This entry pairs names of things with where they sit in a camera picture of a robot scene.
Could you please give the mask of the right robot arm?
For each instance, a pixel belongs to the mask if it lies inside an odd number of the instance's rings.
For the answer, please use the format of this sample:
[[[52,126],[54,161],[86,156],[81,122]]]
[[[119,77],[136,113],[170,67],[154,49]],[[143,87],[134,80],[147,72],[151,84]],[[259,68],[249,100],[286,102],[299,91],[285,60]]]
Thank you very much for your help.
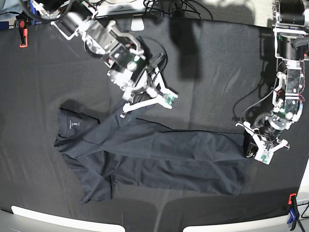
[[[122,91],[126,101],[121,117],[139,108],[160,104],[171,109],[178,95],[165,86],[159,69],[164,53],[147,55],[143,44],[133,34],[122,32],[111,20],[102,25],[96,18],[97,8],[87,0],[33,0],[39,16],[67,39],[81,36],[85,51],[101,58],[109,68],[107,76]]]

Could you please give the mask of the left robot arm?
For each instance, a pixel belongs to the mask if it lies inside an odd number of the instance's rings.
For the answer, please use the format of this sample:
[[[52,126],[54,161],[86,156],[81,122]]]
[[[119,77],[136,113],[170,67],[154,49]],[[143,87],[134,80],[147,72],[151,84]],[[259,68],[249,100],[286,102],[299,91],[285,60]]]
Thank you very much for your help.
[[[254,123],[242,119],[236,125],[250,135],[245,157],[269,165],[281,148],[289,148],[280,134],[298,122],[303,112],[305,62],[309,59],[309,2],[276,0],[273,4],[276,81],[273,108],[261,113]]]

